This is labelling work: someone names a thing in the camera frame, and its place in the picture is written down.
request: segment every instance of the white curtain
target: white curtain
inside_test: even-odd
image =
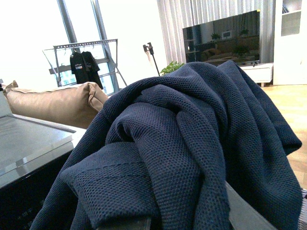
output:
[[[274,59],[275,1],[157,0],[167,62],[186,62],[182,29],[260,9],[260,59]]]
[[[229,17],[227,19],[214,21],[214,33],[220,35],[224,31],[234,30],[235,36],[239,36],[239,33],[243,29],[248,29],[248,35],[259,35],[257,13],[258,12],[253,11],[252,13],[244,14],[242,17]]]

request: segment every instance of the tv screen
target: tv screen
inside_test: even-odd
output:
[[[238,65],[260,60],[260,11],[223,18],[183,29],[187,62],[215,66],[232,60]]]

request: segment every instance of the navy blue fabric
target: navy blue fabric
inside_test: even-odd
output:
[[[60,229],[75,200],[71,229],[151,216],[165,230],[226,230],[227,180],[276,228],[295,230],[302,196],[286,155],[301,145],[235,63],[188,63],[106,101],[31,229]]]

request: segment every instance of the green plant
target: green plant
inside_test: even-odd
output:
[[[212,40],[216,40],[216,39],[220,39],[221,38],[221,36],[219,35],[219,34],[212,34],[211,35],[211,38],[212,38]]]
[[[179,69],[180,67],[182,67],[184,65],[184,63],[179,63],[179,62],[174,62],[172,61],[171,63],[169,63],[168,66],[166,66],[163,70],[161,70],[161,75],[164,76],[168,73],[174,72],[175,70]]]
[[[240,57],[246,53],[249,53],[249,49],[247,46],[236,46],[233,50],[234,54],[238,54]]]
[[[249,32],[248,29],[243,29],[243,30],[240,32],[240,36],[241,36],[241,35],[247,35],[248,32]]]

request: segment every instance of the beige leather sofa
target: beige leather sofa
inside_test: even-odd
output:
[[[13,114],[79,128],[88,128],[108,99],[94,82],[49,91],[21,89],[15,81],[4,87]]]

